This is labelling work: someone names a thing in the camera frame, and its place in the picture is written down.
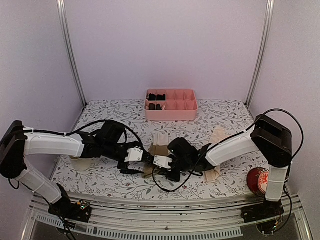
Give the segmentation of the olive beige underwear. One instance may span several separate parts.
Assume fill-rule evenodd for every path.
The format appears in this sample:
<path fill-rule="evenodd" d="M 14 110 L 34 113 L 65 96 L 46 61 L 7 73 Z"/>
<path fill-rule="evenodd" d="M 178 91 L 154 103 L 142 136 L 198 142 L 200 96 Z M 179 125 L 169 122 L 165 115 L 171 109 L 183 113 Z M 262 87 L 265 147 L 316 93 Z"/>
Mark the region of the olive beige underwear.
<path fill-rule="evenodd" d="M 152 156 L 160 155 L 167 157 L 169 155 L 168 145 L 170 143 L 170 135 L 168 133 L 153 132 L 152 133 L 152 142 L 149 147 L 149 153 Z M 153 160 L 151 163 L 145 163 L 143 167 L 143 179 L 149 179 L 152 177 L 152 171 L 155 165 Z"/>

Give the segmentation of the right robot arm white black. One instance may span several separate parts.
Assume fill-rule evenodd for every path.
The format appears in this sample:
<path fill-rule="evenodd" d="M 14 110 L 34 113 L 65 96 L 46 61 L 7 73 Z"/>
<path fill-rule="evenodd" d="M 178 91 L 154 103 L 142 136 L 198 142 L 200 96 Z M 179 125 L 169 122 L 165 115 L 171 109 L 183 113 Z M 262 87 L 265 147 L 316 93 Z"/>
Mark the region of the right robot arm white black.
<path fill-rule="evenodd" d="M 292 133 L 272 118 L 261 114 L 242 132 L 200 150 L 182 137 L 173 140 L 167 148 L 170 155 L 157 155 L 153 163 L 169 171 L 167 178 L 172 181 L 178 180 L 181 171 L 205 172 L 242 155 L 261 152 L 269 167 L 264 201 L 242 208 L 241 217 L 248 223 L 284 213 L 281 197 L 293 159 Z"/>

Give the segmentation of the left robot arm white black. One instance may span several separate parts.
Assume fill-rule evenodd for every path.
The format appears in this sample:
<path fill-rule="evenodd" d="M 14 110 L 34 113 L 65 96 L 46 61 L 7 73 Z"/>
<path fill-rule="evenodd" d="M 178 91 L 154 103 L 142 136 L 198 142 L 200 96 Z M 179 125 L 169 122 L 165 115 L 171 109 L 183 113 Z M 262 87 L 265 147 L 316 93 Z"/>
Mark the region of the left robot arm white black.
<path fill-rule="evenodd" d="M 34 168 L 25 156 L 64 155 L 80 159 L 103 156 L 117 161 L 118 167 L 127 173 L 130 161 L 143 160 L 143 144 L 140 140 L 120 143 L 127 127 L 112 120 L 103 123 L 102 128 L 93 133 L 81 129 L 60 133 L 24 127 L 16 120 L 0 141 L 0 174 L 41 195 L 49 205 L 50 214 L 62 220 L 87 223 L 92 213 L 90 204 L 84 200 L 71 202 L 66 190 Z"/>

